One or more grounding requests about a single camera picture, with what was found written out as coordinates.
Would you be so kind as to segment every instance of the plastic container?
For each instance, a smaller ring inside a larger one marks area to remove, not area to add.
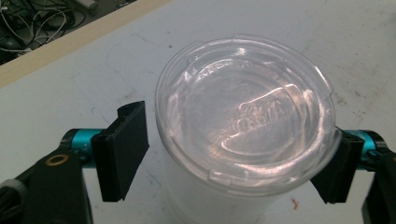
[[[316,66],[272,40],[183,49],[155,99],[171,209],[185,223],[256,223],[332,158],[341,134],[331,94]]]

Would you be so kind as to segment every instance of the clear plastic lid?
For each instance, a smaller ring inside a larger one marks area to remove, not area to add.
[[[194,43],[163,70],[156,119],[164,145],[189,173],[247,196],[296,188],[338,147],[332,88],[303,55],[235,35]]]

